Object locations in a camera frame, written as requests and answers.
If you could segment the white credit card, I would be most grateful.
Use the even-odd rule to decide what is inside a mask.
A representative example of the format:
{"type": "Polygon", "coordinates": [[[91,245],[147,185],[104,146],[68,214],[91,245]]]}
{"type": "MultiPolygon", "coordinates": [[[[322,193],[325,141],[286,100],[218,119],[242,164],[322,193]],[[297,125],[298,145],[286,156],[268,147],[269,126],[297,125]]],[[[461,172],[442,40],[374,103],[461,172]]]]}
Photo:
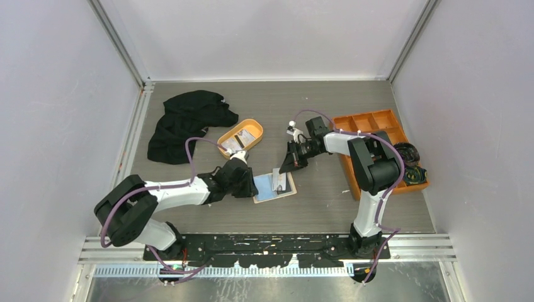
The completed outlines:
{"type": "Polygon", "coordinates": [[[280,172],[280,168],[272,171],[271,188],[276,192],[285,191],[287,188],[287,174],[280,172]]]}

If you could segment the yellow oval tray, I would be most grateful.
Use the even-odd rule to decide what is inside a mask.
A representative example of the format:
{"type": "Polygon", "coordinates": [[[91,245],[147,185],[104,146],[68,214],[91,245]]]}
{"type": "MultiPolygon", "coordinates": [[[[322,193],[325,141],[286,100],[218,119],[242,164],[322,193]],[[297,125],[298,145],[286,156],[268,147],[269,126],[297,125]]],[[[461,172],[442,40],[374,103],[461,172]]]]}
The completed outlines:
{"type": "Polygon", "coordinates": [[[258,144],[263,133],[263,126],[256,120],[245,119],[217,140],[217,143],[222,146],[219,147],[219,151],[226,159],[229,159],[231,151],[248,151],[258,144]]]}

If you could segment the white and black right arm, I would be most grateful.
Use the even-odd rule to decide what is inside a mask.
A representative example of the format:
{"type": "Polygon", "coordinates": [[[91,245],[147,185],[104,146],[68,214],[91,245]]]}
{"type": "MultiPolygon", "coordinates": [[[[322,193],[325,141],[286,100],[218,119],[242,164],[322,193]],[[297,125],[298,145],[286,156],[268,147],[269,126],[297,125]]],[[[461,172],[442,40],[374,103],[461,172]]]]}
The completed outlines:
{"type": "Polygon", "coordinates": [[[380,246],[383,208],[404,176],[404,163],[384,131],[364,133],[328,128],[318,116],[306,122],[309,136],[290,121],[287,133],[292,139],[279,172],[307,167],[309,159],[320,154],[350,157],[353,174],[361,192],[357,216],[351,224],[349,251],[363,259],[380,246]]]}

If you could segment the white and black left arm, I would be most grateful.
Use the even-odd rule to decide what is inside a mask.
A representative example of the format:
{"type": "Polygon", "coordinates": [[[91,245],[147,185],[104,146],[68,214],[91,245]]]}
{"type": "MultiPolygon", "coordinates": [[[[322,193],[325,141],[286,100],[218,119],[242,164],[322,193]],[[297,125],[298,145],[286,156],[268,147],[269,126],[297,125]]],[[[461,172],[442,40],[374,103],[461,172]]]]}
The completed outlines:
{"type": "Polygon", "coordinates": [[[142,243],[169,260],[181,256],[183,238],[170,222],[158,222],[153,214],[180,206],[202,206],[223,200],[257,195],[253,170],[246,160],[233,157],[212,172],[189,180],[144,181],[137,174],[126,177],[94,208],[101,223],[101,246],[122,247],[142,243]]]}

